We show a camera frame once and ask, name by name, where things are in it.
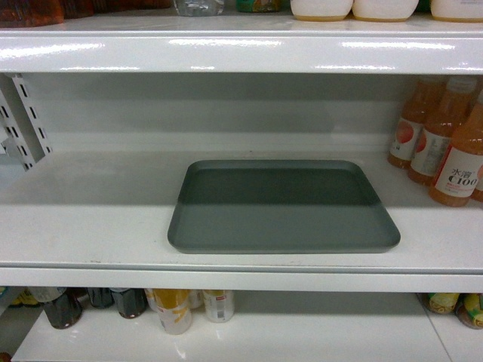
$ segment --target shelf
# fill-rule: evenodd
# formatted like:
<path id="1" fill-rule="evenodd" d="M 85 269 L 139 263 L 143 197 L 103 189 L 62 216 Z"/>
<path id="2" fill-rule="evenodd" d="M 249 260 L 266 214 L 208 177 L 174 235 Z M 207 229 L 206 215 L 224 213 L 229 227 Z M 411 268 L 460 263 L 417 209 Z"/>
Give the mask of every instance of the shelf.
<path id="1" fill-rule="evenodd" d="M 345 159 L 401 232 L 382 254 L 196 255 L 167 240 L 187 167 L 201 159 Z M 481 289 L 483 209 L 453 209 L 386 153 L 61 152 L 0 194 L 0 284 L 471 293 Z"/>
<path id="2" fill-rule="evenodd" d="M 310 23 L 290 11 L 238 13 L 229 2 L 219 17 L 178 17 L 171 8 L 3 29 L 0 71 L 479 74 L 482 39 L 483 24 L 425 14 Z"/>
<path id="3" fill-rule="evenodd" d="M 14 360 L 202 362 L 228 356 L 233 362 L 450 360 L 415 295 L 267 292 L 237 292 L 235 315 L 224 324 L 196 310 L 179 336 L 164 333 L 154 311 L 125 320 L 113 308 L 86 308 L 67 330 L 52 328 L 42 313 Z"/>

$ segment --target gray tray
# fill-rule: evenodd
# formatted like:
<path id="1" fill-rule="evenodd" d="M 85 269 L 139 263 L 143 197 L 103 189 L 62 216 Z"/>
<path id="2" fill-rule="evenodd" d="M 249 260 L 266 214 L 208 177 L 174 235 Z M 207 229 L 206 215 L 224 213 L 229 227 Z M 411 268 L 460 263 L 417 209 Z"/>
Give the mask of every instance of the gray tray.
<path id="1" fill-rule="evenodd" d="M 199 161 L 168 230 L 183 253 L 382 253 L 401 239 L 348 161 Z"/>

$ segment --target bottle cap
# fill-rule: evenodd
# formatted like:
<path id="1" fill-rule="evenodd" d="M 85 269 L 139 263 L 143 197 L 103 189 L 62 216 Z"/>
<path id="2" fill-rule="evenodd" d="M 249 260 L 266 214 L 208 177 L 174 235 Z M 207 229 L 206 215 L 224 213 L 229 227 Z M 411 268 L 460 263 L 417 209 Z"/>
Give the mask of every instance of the bottle cap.
<path id="1" fill-rule="evenodd" d="M 478 80 L 473 77 L 451 77 L 446 89 L 459 94 L 470 94 L 476 89 Z"/>

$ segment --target bottle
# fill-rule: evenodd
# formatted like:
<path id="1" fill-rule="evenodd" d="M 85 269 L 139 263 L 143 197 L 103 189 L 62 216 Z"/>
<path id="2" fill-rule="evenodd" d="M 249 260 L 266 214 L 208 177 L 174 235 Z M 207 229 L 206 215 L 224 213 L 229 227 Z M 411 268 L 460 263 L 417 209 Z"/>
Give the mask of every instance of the bottle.
<path id="1" fill-rule="evenodd" d="M 233 290 L 203 290 L 203 297 L 210 321 L 223 323 L 231 319 L 235 311 Z"/>
<path id="2" fill-rule="evenodd" d="M 0 27 L 25 28 L 63 23 L 59 0 L 0 0 Z"/>
<path id="3" fill-rule="evenodd" d="M 483 177 L 483 92 L 468 121 L 454 131 L 451 142 L 429 188 L 440 204 L 466 205 Z"/>
<path id="4" fill-rule="evenodd" d="M 115 307 L 123 318 L 139 317 L 147 307 L 143 289 L 110 288 Z"/>
<path id="5" fill-rule="evenodd" d="M 461 323 L 474 330 L 483 330 L 483 293 L 466 294 L 456 308 Z"/>
<path id="6" fill-rule="evenodd" d="M 156 299 L 154 297 L 154 293 L 152 292 L 152 289 L 150 288 L 146 288 L 144 290 L 144 294 L 146 294 L 146 299 L 148 301 L 148 305 L 149 307 L 153 310 L 153 311 L 158 311 L 158 306 L 156 305 Z"/>
<path id="7" fill-rule="evenodd" d="M 416 10 L 418 0 L 354 0 L 352 12 L 357 20 L 406 21 Z"/>
<path id="8" fill-rule="evenodd" d="M 48 321 L 53 328 L 63 330 L 75 324 L 82 315 L 82 307 L 76 298 L 63 287 L 29 287 L 30 293 L 42 303 Z"/>
<path id="9" fill-rule="evenodd" d="M 459 297 L 459 293 L 423 293 L 421 301 L 429 311 L 448 314 L 455 309 Z"/>
<path id="10" fill-rule="evenodd" d="M 483 22 L 483 0 L 432 0 L 432 17 L 457 23 Z"/>
<path id="11" fill-rule="evenodd" d="M 475 191 L 471 194 L 471 198 L 483 202 L 483 177 L 480 178 L 480 182 L 476 185 Z"/>
<path id="12" fill-rule="evenodd" d="M 212 17 L 223 12 L 225 0 L 174 0 L 181 17 Z"/>
<path id="13" fill-rule="evenodd" d="M 88 295 L 94 308 L 104 309 L 114 304 L 109 288 L 88 288 Z"/>
<path id="14" fill-rule="evenodd" d="M 414 182 L 431 185 L 453 132 L 466 121 L 476 83 L 476 78 L 471 77 L 450 78 L 439 107 L 426 119 L 415 149 L 408 170 L 408 176 Z"/>
<path id="15" fill-rule="evenodd" d="M 203 305 L 203 291 L 200 289 L 190 290 L 188 298 L 191 309 L 197 309 Z"/>
<path id="16" fill-rule="evenodd" d="M 92 0 L 60 0 L 65 19 L 78 19 L 94 15 Z"/>
<path id="17" fill-rule="evenodd" d="M 236 10 L 242 13 L 274 13 L 280 7 L 281 0 L 236 0 Z"/>
<path id="18" fill-rule="evenodd" d="M 445 78 L 428 75 L 419 77 L 416 90 L 403 106 L 387 158 L 390 164 L 409 168 L 424 122 L 428 114 L 438 107 L 444 92 Z"/>
<path id="19" fill-rule="evenodd" d="M 192 323 L 189 310 L 189 290 L 187 289 L 153 289 L 161 325 L 169 334 L 181 334 L 188 330 Z"/>
<path id="20" fill-rule="evenodd" d="M 353 0 L 291 0 L 295 19 L 302 21 L 341 21 L 350 12 Z"/>

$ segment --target dark bottle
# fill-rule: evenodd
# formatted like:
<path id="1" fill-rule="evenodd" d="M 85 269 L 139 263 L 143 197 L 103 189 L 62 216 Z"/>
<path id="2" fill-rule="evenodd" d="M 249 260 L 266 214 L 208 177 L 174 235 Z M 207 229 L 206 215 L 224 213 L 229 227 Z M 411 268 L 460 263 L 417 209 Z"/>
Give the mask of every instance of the dark bottle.
<path id="1" fill-rule="evenodd" d="M 60 0 L 65 19 L 78 19 L 94 15 L 92 0 Z"/>
<path id="2" fill-rule="evenodd" d="M 0 27 L 25 28 L 63 23 L 59 0 L 0 0 Z"/>
<path id="3" fill-rule="evenodd" d="M 144 289 L 111 288 L 111 294 L 119 314 L 124 318 L 138 317 L 146 310 Z"/>
<path id="4" fill-rule="evenodd" d="M 72 294 L 66 293 L 67 288 L 30 287 L 29 290 L 42 303 L 53 328 L 63 330 L 75 324 L 81 317 L 81 304 Z"/>
<path id="5" fill-rule="evenodd" d="M 94 308 L 108 308 L 114 304 L 109 288 L 88 288 L 89 299 Z"/>

